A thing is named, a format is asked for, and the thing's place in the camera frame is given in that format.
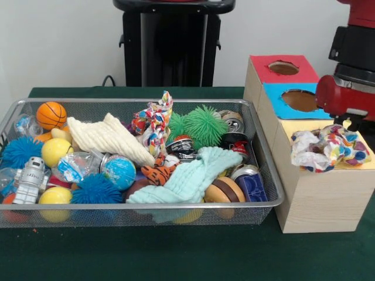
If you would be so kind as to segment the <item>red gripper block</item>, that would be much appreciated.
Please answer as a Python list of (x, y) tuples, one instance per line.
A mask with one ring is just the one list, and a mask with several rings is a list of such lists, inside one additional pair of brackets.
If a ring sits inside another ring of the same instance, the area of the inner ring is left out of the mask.
[(351, 115), (374, 115), (374, 87), (343, 80), (336, 76), (323, 76), (316, 87), (316, 104), (325, 112), (335, 115), (336, 123), (350, 129)]

